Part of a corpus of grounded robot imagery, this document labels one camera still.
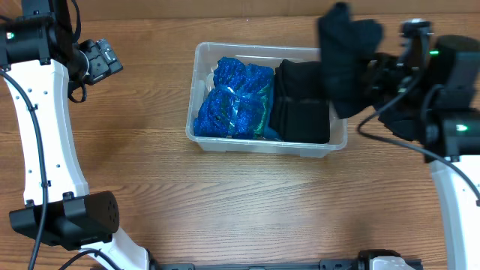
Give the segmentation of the sparkly blue green fabric bundle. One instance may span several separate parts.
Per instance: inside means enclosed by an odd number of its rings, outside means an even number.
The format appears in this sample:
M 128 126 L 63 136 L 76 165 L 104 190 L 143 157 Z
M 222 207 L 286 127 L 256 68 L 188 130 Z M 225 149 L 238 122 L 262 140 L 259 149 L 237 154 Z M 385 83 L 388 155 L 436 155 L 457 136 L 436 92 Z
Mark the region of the sparkly blue green fabric bundle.
M 274 78 L 270 67 L 221 58 L 214 70 L 214 88 L 194 119 L 194 135 L 265 139 L 263 131 L 272 111 Z

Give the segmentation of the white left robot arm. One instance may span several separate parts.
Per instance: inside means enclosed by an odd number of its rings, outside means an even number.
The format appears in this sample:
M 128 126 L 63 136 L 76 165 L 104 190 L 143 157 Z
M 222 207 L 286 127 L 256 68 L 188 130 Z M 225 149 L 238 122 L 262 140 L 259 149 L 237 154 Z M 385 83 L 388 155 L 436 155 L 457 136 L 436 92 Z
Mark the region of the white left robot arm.
M 119 225 L 113 193 L 92 193 L 80 169 L 69 103 L 118 73 L 106 40 L 80 40 L 75 1 L 24 0 L 22 15 L 1 24 L 1 76 L 13 98 L 25 164 L 24 207 L 12 229 L 36 246 L 89 255 L 105 269 L 156 269 L 150 252 Z

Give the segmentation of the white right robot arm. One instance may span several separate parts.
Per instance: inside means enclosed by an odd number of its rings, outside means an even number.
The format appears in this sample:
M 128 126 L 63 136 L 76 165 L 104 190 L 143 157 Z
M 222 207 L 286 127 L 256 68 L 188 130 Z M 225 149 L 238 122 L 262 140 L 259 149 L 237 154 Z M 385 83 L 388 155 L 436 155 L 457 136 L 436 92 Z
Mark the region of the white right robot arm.
M 479 268 L 479 110 L 471 103 L 479 41 L 411 37 L 396 57 L 377 53 L 364 80 L 391 143 L 424 156 L 439 197 L 448 269 Z

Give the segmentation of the black taped garment bundle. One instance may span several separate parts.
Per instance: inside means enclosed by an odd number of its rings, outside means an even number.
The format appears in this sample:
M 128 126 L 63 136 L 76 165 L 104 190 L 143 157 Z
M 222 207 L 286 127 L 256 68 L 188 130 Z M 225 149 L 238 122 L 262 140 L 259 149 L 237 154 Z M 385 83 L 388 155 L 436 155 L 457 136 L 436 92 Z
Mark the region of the black taped garment bundle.
M 338 2 L 317 21 L 320 82 L 337 116 L 348 119 L 373 104 L 363 94 L 361 77 L 381 40 L 383 27 L 374 19 L 351 20 L 350 6 Z

